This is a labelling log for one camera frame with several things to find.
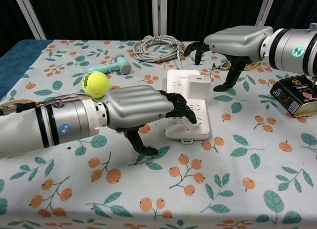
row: gray cable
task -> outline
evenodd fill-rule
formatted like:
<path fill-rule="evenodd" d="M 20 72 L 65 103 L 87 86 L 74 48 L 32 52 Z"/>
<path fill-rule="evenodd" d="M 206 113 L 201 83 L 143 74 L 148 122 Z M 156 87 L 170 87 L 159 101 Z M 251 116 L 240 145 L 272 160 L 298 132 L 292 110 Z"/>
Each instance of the gray cable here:
<path fill-rule="evenodd" d="M 169 49 L 164 50 L 167 53 L 150 52 L 148 48 L 153 45 L 165 44 Z M 133 46 L 134 58 L 143 62 L 165 62 L 172 59 L 178 60 L 178 66 L 183 68 L 180 56 L 183 55 L 185 46 L 179 40 L 169 35 L 160 36 L 145 36 L 140 42 L 137 42 Z"/>

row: table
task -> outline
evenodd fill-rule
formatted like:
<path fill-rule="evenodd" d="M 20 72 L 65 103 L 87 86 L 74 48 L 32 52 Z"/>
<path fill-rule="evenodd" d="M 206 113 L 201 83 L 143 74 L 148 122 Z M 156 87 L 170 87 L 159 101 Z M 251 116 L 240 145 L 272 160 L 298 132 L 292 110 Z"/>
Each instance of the table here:
<path fill-rule="evenodd" d="M 86 69 L 118 53 L 133 70 L 109 74 L 112 88 L 163 89 L 176 63 L 139 62 L 134 43 L 54 40 L 2 103 L 81 91 Z M 212 86 L 224 82 L 226 71 L 211 71 L 224 56 L 205 53 L 199 66 L 193 57 L 182 58 L 184 69 L 210 75 Z M 316 115 L 291 118 L 269 94 L 287 75 L 295 74 L 261 63 L 228 92 L 210 91 L 206 141 L 182 145 L 165 136 L 165 120 L 147 124 L 139 132 L 159 149 L 155 157 L 138 155 L 105 127 L 94 137 L 1 159 L 0 228 L 315 228 Z"/>

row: power outlet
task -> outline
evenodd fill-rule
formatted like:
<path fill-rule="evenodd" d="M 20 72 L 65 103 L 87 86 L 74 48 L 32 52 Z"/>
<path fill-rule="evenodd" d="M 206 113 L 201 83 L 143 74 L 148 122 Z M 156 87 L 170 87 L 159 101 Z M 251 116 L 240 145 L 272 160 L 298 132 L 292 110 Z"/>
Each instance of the power outlet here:
<path fill-rule="evenodd" d="M 205 100 L 190 99 L 187 94 L 188 76 L 199 74 L 198 70 L 168 70 L 167 72 L 166 92 L 181 94 L 197 118 L 196 124 L 189 122 L 186 117 L 166 119 L 166 136 L 170 139 L 180 139 L 183 144 L 192 144 L 194 140 L 205 140 L 210 134 Z"/>

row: robotic arm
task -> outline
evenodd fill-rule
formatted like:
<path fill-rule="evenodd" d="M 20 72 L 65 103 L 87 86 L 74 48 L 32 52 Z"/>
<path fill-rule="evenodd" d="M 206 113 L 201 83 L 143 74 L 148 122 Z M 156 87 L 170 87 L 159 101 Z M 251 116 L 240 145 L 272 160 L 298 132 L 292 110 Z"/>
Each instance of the robotic arm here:
<path fill-rule="evenodd" d="M 139 127 L 169 117 L 197 121 L 183 96 L 150 86 L 109 90 L 100 102 L 78 93 L 43 104 L 14 104 L 0 107 L 0 115 L 0 158 L 91 137 L 105 126 L 124 132 L 138 153 L 156 155 L 155 148 L 143 145 Z"/>
<path fill-rule="evenodd" d="M 237 26 L 188 45 L 184 56 L 195 50 L 196 65 L 206 51 L 223 54 L 231 62 L 226 81 L 214 87 L 215 92 L 229 90 L 246 64 L 263 60 L 274 69 L 317 77 L 317 23 L 310 24 L 308 29 L 276 32 L 269 26 Z M 317 97 L 317 82 L 313 84 L 313 96 Z"/>

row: tennis ball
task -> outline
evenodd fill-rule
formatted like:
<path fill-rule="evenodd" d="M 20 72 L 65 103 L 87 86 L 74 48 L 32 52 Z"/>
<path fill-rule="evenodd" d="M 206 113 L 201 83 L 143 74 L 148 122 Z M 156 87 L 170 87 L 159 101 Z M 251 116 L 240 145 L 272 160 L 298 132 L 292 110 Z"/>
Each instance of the tennis ball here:
<path fill-rule="evenodd" d="M 82 87 L 93 98 L 103 97 L 110 88 L 108 77 L 102 72 L 89 72 L 83 76 Z"/>

